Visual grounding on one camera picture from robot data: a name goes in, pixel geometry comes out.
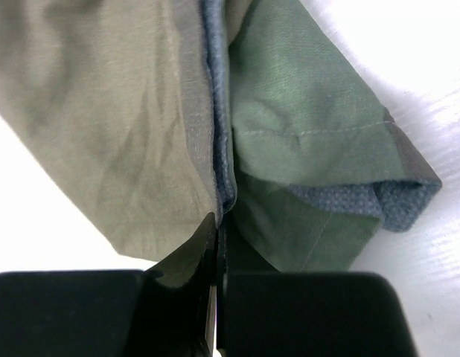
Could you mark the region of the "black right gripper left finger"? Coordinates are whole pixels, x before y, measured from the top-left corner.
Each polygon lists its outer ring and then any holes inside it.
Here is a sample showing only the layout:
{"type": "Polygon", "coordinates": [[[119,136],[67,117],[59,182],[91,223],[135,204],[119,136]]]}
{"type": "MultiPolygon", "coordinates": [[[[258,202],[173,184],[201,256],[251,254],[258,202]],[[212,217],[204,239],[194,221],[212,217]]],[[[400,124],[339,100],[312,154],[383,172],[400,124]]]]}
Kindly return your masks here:
{"type": "Polygon", "coordinates": [[[0,273],[0,356],[210,356],[216,239],[209,214],[145,271],[0,273]]]}

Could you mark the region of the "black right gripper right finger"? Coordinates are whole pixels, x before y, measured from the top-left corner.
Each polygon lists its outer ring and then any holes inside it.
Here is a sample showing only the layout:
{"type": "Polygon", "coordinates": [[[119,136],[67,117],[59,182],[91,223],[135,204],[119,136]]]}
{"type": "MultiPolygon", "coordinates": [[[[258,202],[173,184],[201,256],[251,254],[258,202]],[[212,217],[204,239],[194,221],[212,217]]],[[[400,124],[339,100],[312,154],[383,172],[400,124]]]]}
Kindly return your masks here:
{"type": "Polygon", "coordinates": [[[219,230],[223,356],[416,356],[400,300],[371,273],[277,271],[231,224],[219,230]]]}

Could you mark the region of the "green patchwork cloth placemat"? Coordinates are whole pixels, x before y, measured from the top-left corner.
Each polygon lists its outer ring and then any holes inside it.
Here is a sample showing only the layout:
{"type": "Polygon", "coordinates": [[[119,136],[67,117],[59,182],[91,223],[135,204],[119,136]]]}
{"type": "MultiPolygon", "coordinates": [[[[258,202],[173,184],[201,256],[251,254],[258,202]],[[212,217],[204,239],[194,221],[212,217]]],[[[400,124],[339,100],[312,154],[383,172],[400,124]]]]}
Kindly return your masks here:
{"type": "Polygon", "coordinates": [[[0,115],[142,259],[213,213],[280,271],[345,270],[441,189],[299,1],[0,1],[0,115]]]}

